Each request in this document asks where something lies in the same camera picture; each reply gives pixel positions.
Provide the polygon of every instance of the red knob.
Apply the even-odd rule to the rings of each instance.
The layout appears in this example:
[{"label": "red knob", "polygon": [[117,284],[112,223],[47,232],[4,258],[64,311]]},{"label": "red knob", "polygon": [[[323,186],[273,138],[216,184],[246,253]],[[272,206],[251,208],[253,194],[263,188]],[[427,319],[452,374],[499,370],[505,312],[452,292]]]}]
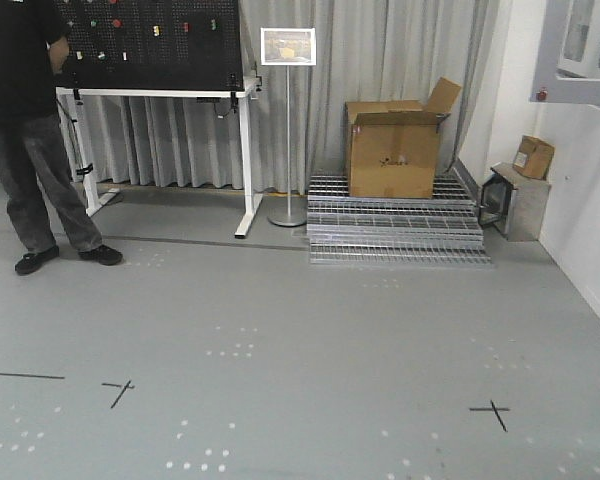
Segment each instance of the red knob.
[{"label": "red knob", "polygon": [[539,102],[545,102],[548,96],[549,92],[547,92],[546,88],[542,87],[540,91],[536,93],[536,100],[538,100]]}]

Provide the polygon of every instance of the small cardboard box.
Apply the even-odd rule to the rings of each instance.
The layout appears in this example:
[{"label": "small cardboard box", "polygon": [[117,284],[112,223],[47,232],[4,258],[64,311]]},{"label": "small cardboard box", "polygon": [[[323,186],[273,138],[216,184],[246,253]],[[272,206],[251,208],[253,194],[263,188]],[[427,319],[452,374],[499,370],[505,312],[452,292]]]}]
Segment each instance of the small cardboard box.
[{"label": "small cardboard box", "polygon": [[431,198],[440,124],[461,90],[441,78],[416,100],[347,102],[347,177],[352,197]]},{"label": "small cardboard box", "polygon": [[513,169],[527,178],[544,180],[554,152],[547,142],[524,135],[513,160]]}]

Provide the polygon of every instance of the black pegboard panel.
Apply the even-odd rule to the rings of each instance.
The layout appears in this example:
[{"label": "black pegboard panel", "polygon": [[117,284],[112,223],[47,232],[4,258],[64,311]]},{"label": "black pegboard panel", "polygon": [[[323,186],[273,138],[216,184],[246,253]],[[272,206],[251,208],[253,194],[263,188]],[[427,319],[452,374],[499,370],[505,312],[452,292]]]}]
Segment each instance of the black pegboard panel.
[{"label": "black pegboard panel", "polygon": [[55,0],[71,26],[58,85],[244,90],[238,0]]}]

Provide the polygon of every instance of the round base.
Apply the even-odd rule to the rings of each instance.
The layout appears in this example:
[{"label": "round base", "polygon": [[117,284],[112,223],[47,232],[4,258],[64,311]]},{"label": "round base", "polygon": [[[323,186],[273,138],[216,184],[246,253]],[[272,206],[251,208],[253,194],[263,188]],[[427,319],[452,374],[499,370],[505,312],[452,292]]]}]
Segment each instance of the round base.
[{"label": "round base", "polygon": [[267,219],[279,227],[299,227],[307,223],[307,215],[304,212],[291,212],[291,215],[285,212],[277,218],[267,217]]}]

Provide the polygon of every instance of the framed picture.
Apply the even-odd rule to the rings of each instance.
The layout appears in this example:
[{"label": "framed picture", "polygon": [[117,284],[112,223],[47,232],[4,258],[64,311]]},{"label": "framed picture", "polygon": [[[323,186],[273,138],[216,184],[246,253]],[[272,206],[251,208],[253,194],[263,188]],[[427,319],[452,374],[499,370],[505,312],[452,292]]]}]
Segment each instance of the framed picture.
[{"label": "framed picture", "polygon": [[262,65],[316,65],[315,28],[261,29]]}]

